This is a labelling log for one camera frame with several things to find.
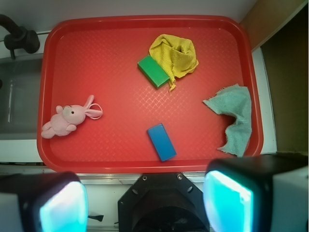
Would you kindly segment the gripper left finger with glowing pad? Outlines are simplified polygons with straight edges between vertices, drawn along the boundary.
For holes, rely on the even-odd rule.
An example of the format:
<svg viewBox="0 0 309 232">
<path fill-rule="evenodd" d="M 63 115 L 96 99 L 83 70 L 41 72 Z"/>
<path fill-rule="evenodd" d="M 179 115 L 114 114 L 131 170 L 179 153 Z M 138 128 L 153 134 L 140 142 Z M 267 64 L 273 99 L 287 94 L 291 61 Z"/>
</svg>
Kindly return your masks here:
<svg viewBox="0 0 309 232">
<path fill-rule="evenodd" d="M 0 177 L 2 232 L 85 232 L 88 199 L 72 172 Z"/>
</svg>

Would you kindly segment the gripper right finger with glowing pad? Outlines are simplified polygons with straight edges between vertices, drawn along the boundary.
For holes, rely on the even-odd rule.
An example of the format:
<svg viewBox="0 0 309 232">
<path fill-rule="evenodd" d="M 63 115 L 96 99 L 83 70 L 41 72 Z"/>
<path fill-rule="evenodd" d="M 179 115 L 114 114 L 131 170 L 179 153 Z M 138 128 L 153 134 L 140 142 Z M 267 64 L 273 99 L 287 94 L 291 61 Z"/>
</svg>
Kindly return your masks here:
<svg viewBox="0 0 309 232">
<path fill-rule="evenodd" d="M 211 161 L 203 202 L 216 232 L 306 232 L 309 161 L 301 154 L 268 154 Z"/>
</svg>

